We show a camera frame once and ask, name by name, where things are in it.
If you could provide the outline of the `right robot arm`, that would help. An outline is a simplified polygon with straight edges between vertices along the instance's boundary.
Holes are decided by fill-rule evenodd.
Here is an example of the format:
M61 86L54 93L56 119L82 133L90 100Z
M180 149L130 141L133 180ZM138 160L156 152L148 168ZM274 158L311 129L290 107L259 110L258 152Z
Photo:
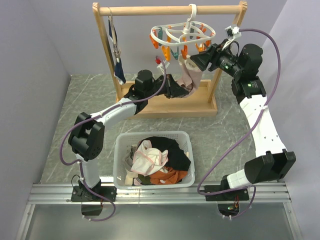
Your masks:
M243 169L227 175L221 183L220 194L226 200L233 199L239 189L283 179L296 162L295 153L287 150L278 135L268 107L269 98L258 77L262 55L261 47L249 43L239 55L232 54L229 47L213 44L190 57L202 71L220 69L232 77L233 95L254 140L255 158L246 162Z

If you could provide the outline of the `white clip hanger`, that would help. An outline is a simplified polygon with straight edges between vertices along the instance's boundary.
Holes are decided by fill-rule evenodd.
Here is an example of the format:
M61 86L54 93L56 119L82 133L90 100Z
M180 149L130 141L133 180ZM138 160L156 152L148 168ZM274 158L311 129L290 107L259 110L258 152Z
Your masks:
M154 26L149 38L155 49L161 49L167 62L179 56L187 58L188 45L195 45L200 53L212 44L216 31L209 25L196 21L197 6L190 4L191 14L185 22Z

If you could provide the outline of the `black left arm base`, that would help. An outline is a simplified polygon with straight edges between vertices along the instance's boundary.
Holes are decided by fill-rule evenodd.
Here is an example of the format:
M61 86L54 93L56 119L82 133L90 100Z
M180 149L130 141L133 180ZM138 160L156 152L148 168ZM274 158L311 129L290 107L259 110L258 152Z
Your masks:
M94 187L92 191L108 198L112 202L116 199L117 188L115 186L98 185ZM70 201L72 203L81 203L81 213L85 217L99 216L103 210L103 202L105 202L102 197L89 192L81 182L73 187Z

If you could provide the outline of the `white underwear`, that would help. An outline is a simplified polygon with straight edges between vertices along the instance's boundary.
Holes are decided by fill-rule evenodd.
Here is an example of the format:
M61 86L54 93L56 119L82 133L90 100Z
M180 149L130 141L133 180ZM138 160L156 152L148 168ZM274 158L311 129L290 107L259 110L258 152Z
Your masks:
M160 171L168 162L168 151L153 148L149 140L143 140L134 152L131 171L149 176Z

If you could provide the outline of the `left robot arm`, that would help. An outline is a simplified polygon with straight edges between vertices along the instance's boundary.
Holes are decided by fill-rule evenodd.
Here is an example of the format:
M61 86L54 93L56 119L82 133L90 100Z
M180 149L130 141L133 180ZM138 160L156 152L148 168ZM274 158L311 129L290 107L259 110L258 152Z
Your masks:
M168 99L189 94L187 88L177 83L171 74L154 79L149 70L141 70L127 94L117 104L101 112L82 112L75 121L68 144L79 157L83 195L96 201L101 195L101 179L94 159L100 154L106 127L140 113L151 97L164 95ZM140 140L135 151L127 157L125 184L172 185L187 175L191 161L178 143L167 137L151 136Z

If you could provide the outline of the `pink beige underwear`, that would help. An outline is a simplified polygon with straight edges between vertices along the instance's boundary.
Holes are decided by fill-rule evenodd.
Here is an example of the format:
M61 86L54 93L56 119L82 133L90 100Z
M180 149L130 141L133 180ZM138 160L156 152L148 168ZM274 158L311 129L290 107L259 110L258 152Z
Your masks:
M175 82L182 88L188 91L185 98L191 96L200 86L203 72L200 68L190 59L184 59L182 55L178 57L178 63L182 70L181 77L176 79Z

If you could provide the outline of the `black underwear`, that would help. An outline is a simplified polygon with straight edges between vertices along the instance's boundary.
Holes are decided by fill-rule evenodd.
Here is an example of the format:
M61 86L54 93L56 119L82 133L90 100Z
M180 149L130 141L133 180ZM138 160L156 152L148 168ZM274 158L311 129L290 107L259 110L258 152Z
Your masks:
M186 156L184 151L180 149L179 144L176 140L162 136L151 136L145 138L151 142L151 146L164 152L168 151L167 158L168 162L165 164L166 167L173 168L177 171L188 171L191 165L191 161Z

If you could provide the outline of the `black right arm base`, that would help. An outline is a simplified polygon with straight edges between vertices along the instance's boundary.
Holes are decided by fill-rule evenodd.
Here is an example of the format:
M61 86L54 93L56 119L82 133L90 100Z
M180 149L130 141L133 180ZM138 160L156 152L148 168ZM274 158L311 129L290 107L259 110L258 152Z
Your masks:
M223 190L227 190L225 185L205 185L203 190L200 190L205 195L207 202L217 202L217 208L222 217L228 217L232 219L240 214L240 201L248 201L250 199L247 189L240 189L224 193L216 193Z

